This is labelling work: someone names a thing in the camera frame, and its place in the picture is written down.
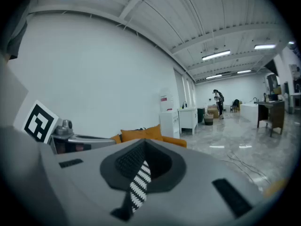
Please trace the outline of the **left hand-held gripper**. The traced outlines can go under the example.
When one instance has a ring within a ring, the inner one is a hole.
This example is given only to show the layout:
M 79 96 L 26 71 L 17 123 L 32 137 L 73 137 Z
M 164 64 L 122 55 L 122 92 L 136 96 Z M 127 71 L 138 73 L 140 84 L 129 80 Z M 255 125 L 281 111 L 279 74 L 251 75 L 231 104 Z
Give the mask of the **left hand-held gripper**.
M 116 144 L 116 140 L 110 138 L 74 135 L 70 120 L 63 120 L 38 100 L 28 112 L 22 131 L 37 142 L 48 144 L 54 154 L 83 152 Z

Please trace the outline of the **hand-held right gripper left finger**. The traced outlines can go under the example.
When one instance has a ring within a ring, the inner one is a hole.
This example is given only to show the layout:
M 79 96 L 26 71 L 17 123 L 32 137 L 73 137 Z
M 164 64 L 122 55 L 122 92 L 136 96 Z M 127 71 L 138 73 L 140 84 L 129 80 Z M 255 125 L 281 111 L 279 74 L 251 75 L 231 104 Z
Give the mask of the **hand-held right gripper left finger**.
M 126 193 L 110 188 L 100 173 L 105 157 L 136 142 L 61 155 L 54 155 L 46 144 L 39 144 L 40 168 L 46 184 L 39 203 L 43 222 L 52 226 L 144 226 L 145 208 L 129 221 L 111 215 L 121 207 Z

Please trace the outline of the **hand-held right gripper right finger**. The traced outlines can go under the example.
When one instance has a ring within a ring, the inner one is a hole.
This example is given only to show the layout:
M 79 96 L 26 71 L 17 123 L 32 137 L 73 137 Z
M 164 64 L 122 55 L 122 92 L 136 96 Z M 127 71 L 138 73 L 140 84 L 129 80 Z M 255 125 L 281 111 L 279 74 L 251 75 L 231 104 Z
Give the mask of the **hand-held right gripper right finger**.
M 261 216 L 263 196 L 257 185 L 224 162 L 198 151 L 160 142 L 180 154 L 186 174 L 170 192 L 149 194 L 134 214 L 135 226 L 253 226 Z M 215 189 L 213 181 L 227 179 L 252 209 L 237 218 Z

